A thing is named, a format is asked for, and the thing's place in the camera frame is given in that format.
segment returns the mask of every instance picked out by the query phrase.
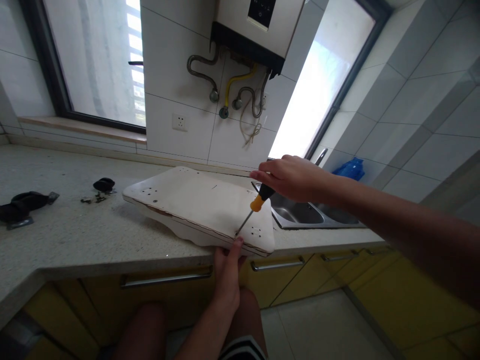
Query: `floor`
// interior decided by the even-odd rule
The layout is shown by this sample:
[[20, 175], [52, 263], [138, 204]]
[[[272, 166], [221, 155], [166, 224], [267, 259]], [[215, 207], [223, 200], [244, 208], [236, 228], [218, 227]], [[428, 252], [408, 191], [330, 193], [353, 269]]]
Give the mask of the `floor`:
[[[261, 319], [271, 360], [394, 359], [343, 290], [262, 310]], [[167, 360], [189, 332], [168, 335]]]

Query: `granite countertop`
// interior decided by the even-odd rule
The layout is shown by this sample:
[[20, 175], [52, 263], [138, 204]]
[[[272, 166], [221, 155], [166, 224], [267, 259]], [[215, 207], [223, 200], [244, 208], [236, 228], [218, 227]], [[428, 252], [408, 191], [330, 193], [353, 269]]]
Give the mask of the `granite countertop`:
[[[34, 224], [0, 225], [0, 329], [46, 281], [209, 264], [213, 249], [179, 239], [163, 224], [123, 200], [122, 190], [170, 169], [106, 157], [21, 145], [0, 146], [0, 204], [17, 194], [56, 192], [53, 205], [31, 213]], [[252, 187], [243, 176], [209, 176]], [[100, 203], [92, 184], [115, 181], [118, 191]], [[381, 245], [369, 229], [282, 230], [272, 217], [275, 252], [288, 256]]]

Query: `screwdriver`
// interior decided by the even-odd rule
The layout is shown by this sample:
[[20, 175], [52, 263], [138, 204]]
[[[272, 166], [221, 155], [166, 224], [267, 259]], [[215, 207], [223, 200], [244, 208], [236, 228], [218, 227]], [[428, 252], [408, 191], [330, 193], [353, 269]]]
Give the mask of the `screwdriver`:
[[241, 224], [240, 228], [235, 231], [235, 236], [238, 236], [240, 230], [244, 227], [245, 223], [249, 220], [254, 212], [258, 213], [262, 208], [264, 202], [267, 201], [273, 194], [275, 194], [275, 190], [273, 190], [270, 186], [265, 184], [260, 185], [260, 190], [258, 190], [258, 195], [256, 196], [255, 200], [253, 200], [250, 204], [250, 213], [246, 217], [245, 221]]

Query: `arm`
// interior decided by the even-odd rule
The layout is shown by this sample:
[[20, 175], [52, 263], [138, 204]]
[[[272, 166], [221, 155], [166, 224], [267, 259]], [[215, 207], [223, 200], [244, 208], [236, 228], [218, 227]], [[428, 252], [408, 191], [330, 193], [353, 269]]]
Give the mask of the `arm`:
[[245, 261], [245, 257], [240, 257], [242, 244], [243, 239], [238, 237], [228, 255], [225, 255], [224, 249], [216, 249], [213, 261], [216, 276], [213, 299], [176, 354], [175, 360], [218, 359], [240, 304], [239, 270]]
[[480, 228], [333, 175], [298, 156], [263, 162], [250, 177], [297, 202], [343, 209], [438, 283], [480, 310]]

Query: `hand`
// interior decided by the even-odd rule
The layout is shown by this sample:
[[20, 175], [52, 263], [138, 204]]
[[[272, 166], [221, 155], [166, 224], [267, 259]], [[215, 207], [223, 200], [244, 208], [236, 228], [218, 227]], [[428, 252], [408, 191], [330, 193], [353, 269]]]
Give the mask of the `hand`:
[[217, 247], [213, 257], [216, 277], [213, 301], [233, 312], [237, 311], [240, 305], [239, 271], [246, 259], [245, 256], [240, 257], [243, 243], [243, 237], [239, 236], [230, 251]]
[[250, 177], [268, 185], [280, 195], [298, 203], [329, 204], [331, 188], [338, 176], [307, 159], [283, 155], [281, 159], [262, 162]]

